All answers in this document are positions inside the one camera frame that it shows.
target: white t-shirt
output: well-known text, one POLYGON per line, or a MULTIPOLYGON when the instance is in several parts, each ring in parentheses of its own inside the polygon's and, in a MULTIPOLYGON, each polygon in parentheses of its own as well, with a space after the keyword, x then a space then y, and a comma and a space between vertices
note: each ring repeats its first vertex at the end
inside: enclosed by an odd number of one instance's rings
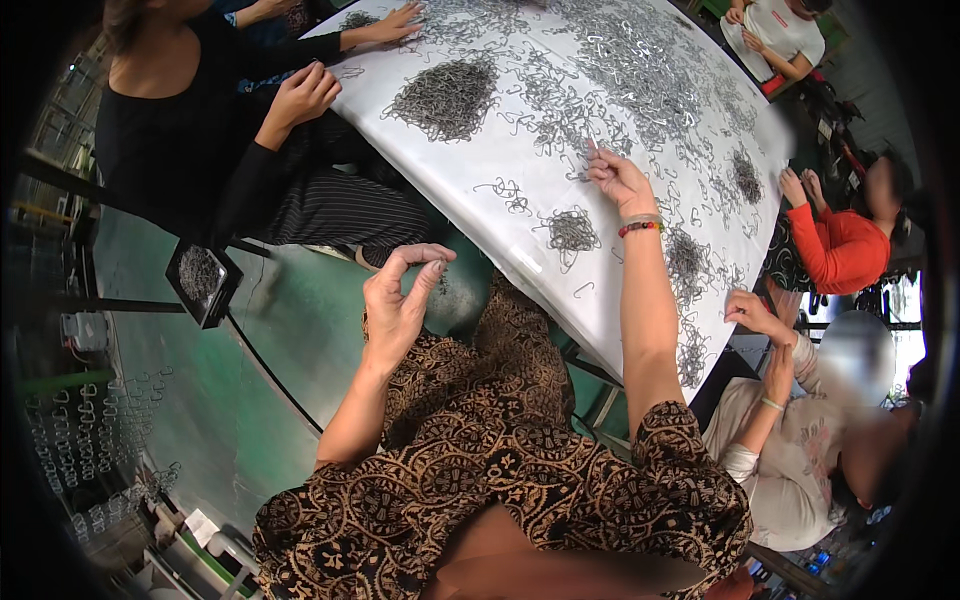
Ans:
MULTIPOLYGON (((784 60, 791 61, 803 54, 810 64, 816 66, 824 57, 826 44, 816 21, 799 18, 785 0, 756 0, 744 10, 743 24, 747 31, 759 37, 763 45, 784 60)), ((726 18, 721 18, 720 28, 727 43, 758 81, 765 82, 774 76, 773 69, 760 53, 743 43, 740 25, 731 25, 726 18)))

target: black long-sleeve top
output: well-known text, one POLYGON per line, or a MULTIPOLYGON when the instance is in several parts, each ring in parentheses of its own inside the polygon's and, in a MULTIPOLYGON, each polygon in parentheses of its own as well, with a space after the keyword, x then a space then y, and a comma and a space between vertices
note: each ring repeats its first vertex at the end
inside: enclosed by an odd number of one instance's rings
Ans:
POLYGON ((160 99, 105 89, 96 153, 116 208, 222 247, 237 232, 265 227, 282 193, 277 153, 253 141, 270 101, 238 94, 237 83, 333 60, 340 34, 261 48, 214 10, 188 24, 201 45, 193 82, 160 99))

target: floral top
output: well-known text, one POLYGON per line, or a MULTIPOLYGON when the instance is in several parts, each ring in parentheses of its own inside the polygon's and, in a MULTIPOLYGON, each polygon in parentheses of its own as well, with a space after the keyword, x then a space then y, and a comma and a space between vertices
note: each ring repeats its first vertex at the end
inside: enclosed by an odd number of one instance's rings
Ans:
POLYGON ((707 578, 670 597, 700 598, 746 548, 747 497, 681 403, 650 410, 632 454, 631 465, 559 426, 438 411, 406 446, 354 469, 328 464, 263 506, 263 587, 274 598, 416 598, 451 532, 496 500, 538 549, 697 564, 707 578))

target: tray of hooks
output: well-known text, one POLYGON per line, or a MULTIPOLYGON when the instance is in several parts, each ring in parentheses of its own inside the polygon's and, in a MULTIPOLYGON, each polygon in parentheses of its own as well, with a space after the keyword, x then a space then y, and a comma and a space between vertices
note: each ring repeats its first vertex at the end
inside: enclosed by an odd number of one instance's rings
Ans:
POLYGON ((201 329, 220 324, 230 299, 243 280, 243 271, 222 250, 180 240, 166 270, 177 298, 201 329))

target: striped pants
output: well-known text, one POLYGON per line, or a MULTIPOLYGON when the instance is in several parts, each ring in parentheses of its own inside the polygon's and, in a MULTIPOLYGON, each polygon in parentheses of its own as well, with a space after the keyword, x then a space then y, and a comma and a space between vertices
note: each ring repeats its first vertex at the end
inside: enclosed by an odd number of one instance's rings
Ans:
POLYGON ((428 223, 418 201, 376 181, 394 184, 389 177, 395 172, 333 111, 296 127, 280 157, 279 208, 270 224, 250 237, 272 245, 356 244, 374 267, 383 266, 397 246, 426 239, 428 223), (332 167, 346 163, 358 165, 360 174, 332 167))

